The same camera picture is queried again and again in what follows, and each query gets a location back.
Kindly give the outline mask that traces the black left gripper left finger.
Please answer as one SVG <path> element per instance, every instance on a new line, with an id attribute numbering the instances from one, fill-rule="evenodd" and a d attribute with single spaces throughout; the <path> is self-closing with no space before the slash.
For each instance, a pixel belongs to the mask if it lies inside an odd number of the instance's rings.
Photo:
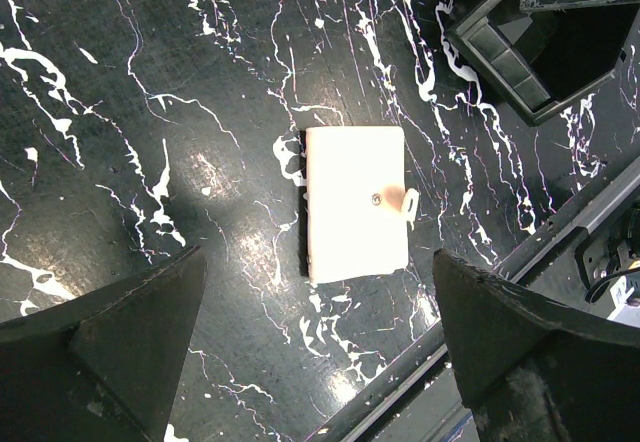
<path id="1" fill-rule="evenodd" d="M 4 441 L 161 441 L 204 294 L 199 247 L 1 325 Z"/>

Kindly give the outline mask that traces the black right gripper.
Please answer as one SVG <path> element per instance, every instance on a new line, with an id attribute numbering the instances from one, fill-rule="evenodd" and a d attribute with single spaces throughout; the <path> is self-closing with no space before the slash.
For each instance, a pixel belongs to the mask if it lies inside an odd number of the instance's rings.
<path id="1" fill-rule="evenodd" d="M 528 125 L 616 76 L 639 0 L 454 0 L 446 37 Z"/>

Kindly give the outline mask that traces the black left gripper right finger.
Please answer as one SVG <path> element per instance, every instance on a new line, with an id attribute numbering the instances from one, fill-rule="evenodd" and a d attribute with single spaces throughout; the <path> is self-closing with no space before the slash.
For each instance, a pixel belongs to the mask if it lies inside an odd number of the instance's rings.
<path id="1" fill-rule="evenodd" d="M 636 441 L 639 330 L 446 249 L 433 280 L 462 404 L 482 441 Z"/>

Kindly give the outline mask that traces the beige leather card holder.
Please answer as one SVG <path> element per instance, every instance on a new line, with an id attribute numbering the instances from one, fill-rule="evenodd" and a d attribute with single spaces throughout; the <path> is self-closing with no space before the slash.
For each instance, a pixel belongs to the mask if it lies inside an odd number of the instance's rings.
<path id="1" fill-rule="evenodd" d="M 305 143 L 311 282 L 404 269 L 419 192 L 405 186 L 403 129 L 312 127 Z"/>

